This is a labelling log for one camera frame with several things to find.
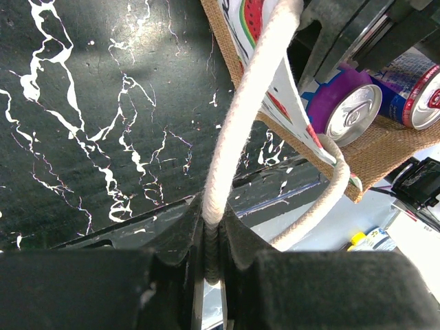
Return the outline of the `purple drink can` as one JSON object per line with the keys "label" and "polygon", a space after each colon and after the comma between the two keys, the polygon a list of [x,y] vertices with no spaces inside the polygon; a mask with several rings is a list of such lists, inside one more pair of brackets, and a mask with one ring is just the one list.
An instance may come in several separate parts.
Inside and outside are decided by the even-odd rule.
{"label": "purple drink can", "polygon": [[358,139],[372,124],[382,104],[382,90],[365,71],[342,63],[324,82],[313,80],[300,95],[315,133],[338,146]]}

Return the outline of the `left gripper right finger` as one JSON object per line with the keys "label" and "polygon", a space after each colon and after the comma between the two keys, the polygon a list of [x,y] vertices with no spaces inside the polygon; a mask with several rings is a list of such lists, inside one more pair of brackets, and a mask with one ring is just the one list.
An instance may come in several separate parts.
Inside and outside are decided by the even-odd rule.
{"label": "left gripper right finger", "polygon": [[226,329],[438,329],[417,268],[395,252],[279,252],[227,211]]}

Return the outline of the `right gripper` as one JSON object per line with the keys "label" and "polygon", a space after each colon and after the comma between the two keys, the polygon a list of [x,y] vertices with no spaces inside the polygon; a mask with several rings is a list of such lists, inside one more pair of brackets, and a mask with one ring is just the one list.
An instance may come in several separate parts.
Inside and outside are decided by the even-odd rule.
{"label": "right gripper", "polygon": [[301,57],[291,55],[301,92],[312,80],[326,80],[389,8],[385,21],[354,55],[357,70],[377,71],[408,50],[439,63],[438,1],[305,1],[304,5],[294,50],[303,46],[307,62],[302,66]]}

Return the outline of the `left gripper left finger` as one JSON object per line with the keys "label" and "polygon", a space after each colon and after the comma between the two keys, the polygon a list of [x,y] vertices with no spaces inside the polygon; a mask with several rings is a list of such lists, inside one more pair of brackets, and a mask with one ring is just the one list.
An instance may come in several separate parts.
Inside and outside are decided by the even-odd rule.
{"label": "left gripper left finger", "polygon": [[2,329],[200,329],[201,197],[135,249],[1,255]]}

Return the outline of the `blue energy drink can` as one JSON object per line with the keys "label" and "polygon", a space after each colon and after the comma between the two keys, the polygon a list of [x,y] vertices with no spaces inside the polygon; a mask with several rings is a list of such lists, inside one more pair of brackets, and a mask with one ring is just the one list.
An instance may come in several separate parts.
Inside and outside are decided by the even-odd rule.
{"label": "blue energy drink can", "polygon": [[367,73],[382,91],[381,116],[416,130],[439,121],[439,65],[419,50],[412,47]]}

